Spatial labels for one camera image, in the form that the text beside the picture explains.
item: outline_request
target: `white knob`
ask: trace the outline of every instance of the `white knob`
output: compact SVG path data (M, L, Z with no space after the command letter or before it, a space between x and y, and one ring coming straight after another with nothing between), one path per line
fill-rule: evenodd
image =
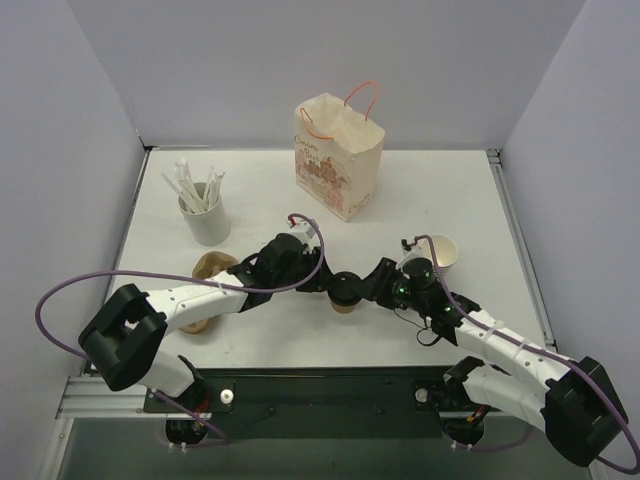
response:
M233 391L229 390L228 388L221 391L220 401L223 405L229 405L231 402L233 402Z

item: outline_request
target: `bag handle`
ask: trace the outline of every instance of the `bag handle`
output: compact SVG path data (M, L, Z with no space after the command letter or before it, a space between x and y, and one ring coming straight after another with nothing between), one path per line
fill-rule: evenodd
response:
M376 86L376 94L374 95L373 100L371 101L371 105L369 105L369 108L367 108L367 114L364 116L364 121L365 122L369 121L369 112L371 112L371 109L373 108L373 106L378 101L378 96L380 96L380 85L378 84L378 82L376 82L375 80L369 80L368 82L364 82L362 85L356 87L355 90L353 92L351 92L347 98L344 99L344 106L346 107L347 106L347 102L349 101L349 99L351 97L353 97L353 95L358 90L366 87L367 85L375 85Z
M317 138L318 140L333 140L333 137L325 137L324 135L318 135L317 133L313 133L309 128L309 125L307 125L307 122L304 121L305 115L307 116L309 121L313 124L313 119L311 118L311 115L309 115L309 112L307 112L304 107L300 107L300 116L302 117L302 123L304 123L304 126L307 128L307 132L309 132L309 135Z

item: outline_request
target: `wall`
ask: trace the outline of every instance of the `wall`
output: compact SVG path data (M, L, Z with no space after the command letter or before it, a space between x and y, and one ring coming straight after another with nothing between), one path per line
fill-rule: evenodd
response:
M296 105L375 79L387 147L486 148L584 0L69 4L147 145L290 147Z
M53 284L112 265L143 150L62 0L0 3L0 465L37 475L66 376L79 361L37 331ZM75 342L104 282L45 309Z
M504 152L507 181L561 351L606 364L636 435L638 19L635 0L587 1ZM606 453L632 464L622 439Z

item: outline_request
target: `paper bag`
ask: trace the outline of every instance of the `paper bag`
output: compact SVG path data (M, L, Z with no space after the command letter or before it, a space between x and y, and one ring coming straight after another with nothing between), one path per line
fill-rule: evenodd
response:
M376 94L363 115L347 102L367 85L375 85ZM323 93L295 112L296 182L345 221L371 200L376 185L384 130L369 112L379 89L371 81L345 100Z

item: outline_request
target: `white table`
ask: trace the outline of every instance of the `white table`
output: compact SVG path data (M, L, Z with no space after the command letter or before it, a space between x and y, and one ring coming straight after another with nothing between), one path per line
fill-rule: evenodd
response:
M214 248L193 240L176 195L160 177L181 158L189 161L196 181L206 177L212 163L227 173L222 195L232 229ZM384 152L373 200L345 223L295 184L292 151L154 150L119 268L190 275L210 250L241 260L285 231L290 212L317 220L332 271L350 270L361 277L383 256L398 259L401 238L422 233L451 237L460 250L447 274L451 288L518 333L543 343L482 151ZM114 288L130 282L141 290L170 287L162 280L119 277ZM366 301L353 313L340 315L326 294L286 292L253 310L222 317L202 334L175 332L161 348L185 355L199 368L449 365L467 354L445 341L422 347L416 331L393 312ZM428 340L430 333L421 338Z

